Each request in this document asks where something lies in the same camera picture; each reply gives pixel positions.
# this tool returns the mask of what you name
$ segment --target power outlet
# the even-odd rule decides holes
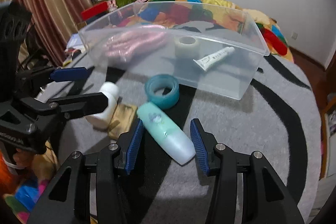
[[[296,33],[296,32],[293,32],[293,33],[292,33],[292,38],[293,38],[294,40],[297,39],[297,33]]]

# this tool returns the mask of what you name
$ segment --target clear plastic bin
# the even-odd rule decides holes
[[[148,77],[175,76],[181,84],[241,99],[260,60],[269,55],[246,12],[190,2],[132,3],[79,31],[96,66]],[[194,60],[225,47],[234,52],[204,71]]]

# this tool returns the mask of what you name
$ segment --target gray tablecloth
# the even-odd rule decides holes
[[[87,55],[72,66],[91,67]],[[282,58],[269,56],[259,65],[251,85],[239,101],[216,94],[181,89],[178,123],[189,134],[192,118],[199,118],[204,129],[234,151],[249,154],[261,151],[269,160],[308,219],[314,203],[320,173],[320,115],[305,74]],[[83,93],[97,92],[105,80],[116,81],[123,103],[140,106],[147,101],[147,78],[128,72],[96,68]],[[40,96],[67,94],[72,84],[52,83]],[[108,145],[105,132],[94,130],[84,118],[68,122],[60,139],[60,163],[71,152],[96,152]],[[129,223],[204,223],[209,209],[214,178],[197,169],[195,159],[185,166],[171,160],[153,141],[147,145],[150,161],[142,185],[121,181],[124,207]],[[94,177],[91,213],[96,214]],[[241,221],[242,192],[239,187],[236,223]]]

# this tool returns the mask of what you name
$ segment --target blue tape roll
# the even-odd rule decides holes
[[[164,88],[171,88],[171,91],[165,95],[155,95],[157,90]],[[171,75],[155,75],[146,82],[145,92],[149,102],[161,109],[169,109],[179,100],[179,82]]]

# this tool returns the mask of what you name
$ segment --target metal screw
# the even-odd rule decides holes
[[[225,144],[218,143],[216,144],[216,148],[220,151],[224,150],[226,148]]]
[[[116,144],[116,143],[111,143],[110,145],[109,145],[109,150],[116,150],[118,148],[118,145]]]
[[[58,103],[56,103],[56,102],[52,102],[52,103],[49,104],[49,106],[50,106],[51,108],[57,108]]]
[[[254,151],[253,156],[255,156],[257,159],[260,159],[263,156],[263,154],[259,151]]]
[[[71,153],[71,158],[76,159],[81,155],[79,151],[75,151]]]
[[[26,131],[28,133],[33,133],[36,130],[36,125],[34,123],[30,123],[26,126]]]

